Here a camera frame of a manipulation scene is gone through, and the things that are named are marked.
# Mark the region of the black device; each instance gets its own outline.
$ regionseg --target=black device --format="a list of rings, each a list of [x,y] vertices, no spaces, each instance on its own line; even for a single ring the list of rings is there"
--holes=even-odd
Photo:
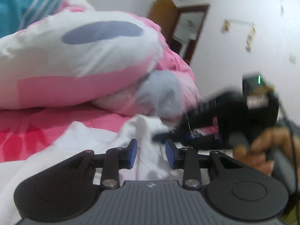
[[[183,169],[178,181],[119,182],[119,169],[130,169],[137,142],[106,154],[83,151],[23,181],[14,193],[22,216],[18,225],[283,225],[277,217],[288,201],[286,188],[218,151],[199,155],[166,141],[172,169]],[[99,185],[95,169],[102,167]],[[211,182],[202,185],[200,168]]]
[[[169,133],[157,134],[153,140],[164,143],[171,139],[196,150],[233,149],[238,144],[250,148],[250,143],[266,128],[283,124],[282,121],[277,123],[280,107],[278,96],[267,86],[260,74],[243,77],[242,89],[242,93],[225,92],[200,103],[183,116],[175,129]],[[217,126],[217,137],[216,133],[203,135],[195,132],[195,129],[213,125]],[[293,132],[296,130],[300,132],[293,125]],[[295,168],[275,147],[271,147],[266,156],[267,160],[275,161],[272,177],[278,179],[290,195],[290,202],[285,210],[288,213],[300,197]]]

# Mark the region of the white fabric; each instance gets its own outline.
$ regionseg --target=white fabric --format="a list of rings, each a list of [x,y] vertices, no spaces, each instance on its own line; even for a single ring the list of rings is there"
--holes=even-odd
[[[120,170],[120,181],[182,179],[182,170],[171,170],[164,146],[153,143],[152,135],[167,131],[157,117],[135,116],[126,122],[119,132],[87,128],[73,122],[55,143],[25,161],[0,163],[0,224],[13,225],[21,218],[14,205],[13,194],[24,179],[39,173],[83,150],[92,149],[96,154],[114,147],[126,147],[132,138],[138,140],[138,152],[133,169]],[[100,182],[101,174],[95,175],[94,183]]]

